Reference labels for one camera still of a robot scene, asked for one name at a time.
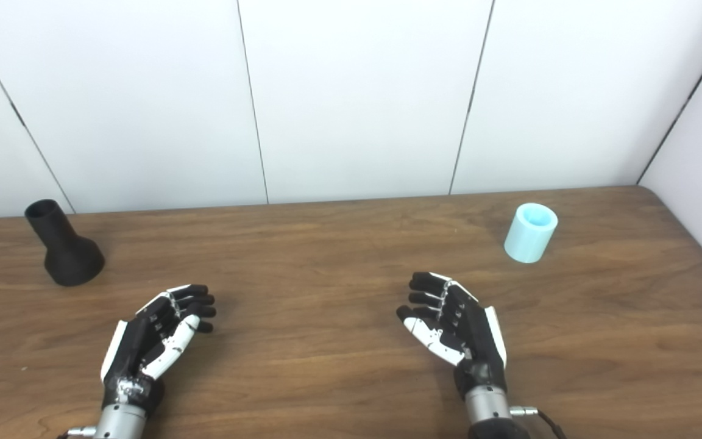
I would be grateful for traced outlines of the black and white left hand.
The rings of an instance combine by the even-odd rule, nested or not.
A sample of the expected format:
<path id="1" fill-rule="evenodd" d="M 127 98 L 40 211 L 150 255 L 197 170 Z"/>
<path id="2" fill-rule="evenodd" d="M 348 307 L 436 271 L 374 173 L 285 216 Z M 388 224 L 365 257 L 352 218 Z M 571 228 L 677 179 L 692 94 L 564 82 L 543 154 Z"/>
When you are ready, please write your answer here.
<path id="1" fill-rule="evenodd" d="M 165 397 L 163 375 L 186 351 L 195 334 L 213 331 L 215 297 L 206 285 L 162 291 L 118 322 L 101 365 L 101 408 L 132 405 L 151 416 Z"/>

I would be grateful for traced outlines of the black and white right hand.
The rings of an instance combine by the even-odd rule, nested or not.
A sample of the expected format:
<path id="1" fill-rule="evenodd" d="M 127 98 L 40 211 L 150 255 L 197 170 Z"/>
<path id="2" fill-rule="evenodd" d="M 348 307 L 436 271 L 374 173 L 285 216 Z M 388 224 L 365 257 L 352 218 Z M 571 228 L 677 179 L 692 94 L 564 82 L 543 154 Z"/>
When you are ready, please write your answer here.
<path id="1" fill-rule="evenodd" d="M 430 353 L 454 367 L 459 396 L 476 387 L 507 391 L 507 352 L 495 308 L 437 273 L 413 273 L 409 288 L 410 304 L 399 306 L 397 317 Z"/>

